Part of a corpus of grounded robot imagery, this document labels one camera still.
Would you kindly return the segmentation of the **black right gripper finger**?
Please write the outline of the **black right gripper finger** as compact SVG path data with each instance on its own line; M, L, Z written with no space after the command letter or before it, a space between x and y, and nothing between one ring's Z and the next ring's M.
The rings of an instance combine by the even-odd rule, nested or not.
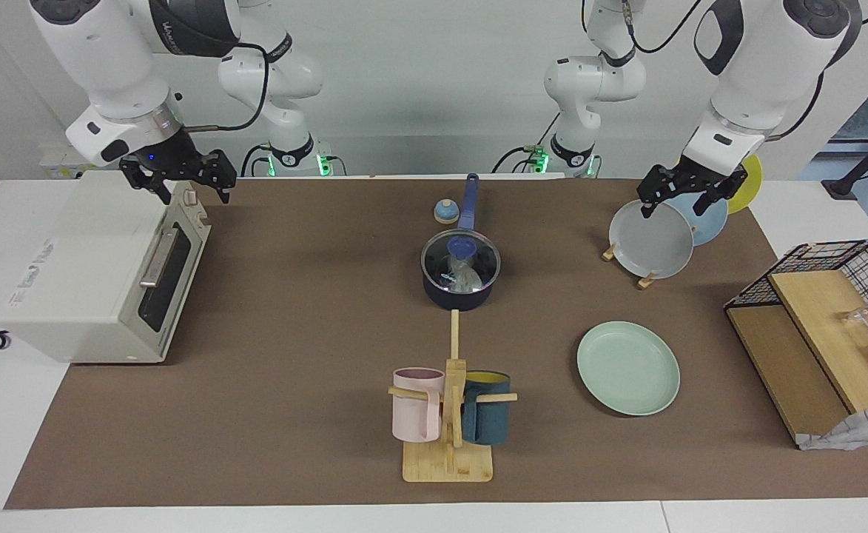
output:
M171 192L164 185L164 180L160 173L153 173L152 175L145 175L143 173L141 175L141 187L156 195L164 205L167 206L171 203Z
M223 150L213 150L208 155L208 185L215 190L224 204L230 202L231 189L235 188L238 174Z

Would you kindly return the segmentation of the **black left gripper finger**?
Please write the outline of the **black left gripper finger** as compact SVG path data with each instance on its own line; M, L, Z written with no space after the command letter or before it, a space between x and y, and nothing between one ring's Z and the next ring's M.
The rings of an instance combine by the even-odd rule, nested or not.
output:
M651 167L647 175L638 184L638 199L644 219L649 219L656 207L670 194L673 185L673 172L661 164Z
M696 191L700 192L700 196L693 205L695 215L703 216L718 201L731 199L744 185L746 176L745 168L735 169L728 178L722 178L722 175L714 172L697 175Z

